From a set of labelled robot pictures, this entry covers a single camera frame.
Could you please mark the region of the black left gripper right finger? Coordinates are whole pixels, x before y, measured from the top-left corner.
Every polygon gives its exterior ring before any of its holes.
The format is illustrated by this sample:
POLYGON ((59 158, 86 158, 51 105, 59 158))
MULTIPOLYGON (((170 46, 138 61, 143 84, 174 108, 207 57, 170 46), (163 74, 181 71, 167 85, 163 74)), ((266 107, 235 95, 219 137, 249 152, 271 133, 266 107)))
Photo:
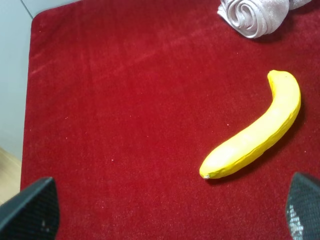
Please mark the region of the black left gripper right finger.
POLYGON ((291 180, 285 205, 288 229, 294 240, 320 238, 320 180, 296 172, 291 180))

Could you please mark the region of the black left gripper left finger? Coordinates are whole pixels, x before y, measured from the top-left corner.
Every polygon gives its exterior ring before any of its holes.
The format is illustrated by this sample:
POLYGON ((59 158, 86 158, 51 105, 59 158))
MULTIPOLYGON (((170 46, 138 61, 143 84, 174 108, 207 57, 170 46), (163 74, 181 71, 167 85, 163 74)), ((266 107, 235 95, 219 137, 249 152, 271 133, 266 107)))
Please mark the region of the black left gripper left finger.
POLYGON ((0 206, 2 240, 54 240, 60 207, 53 177, 42 177, 0 206))

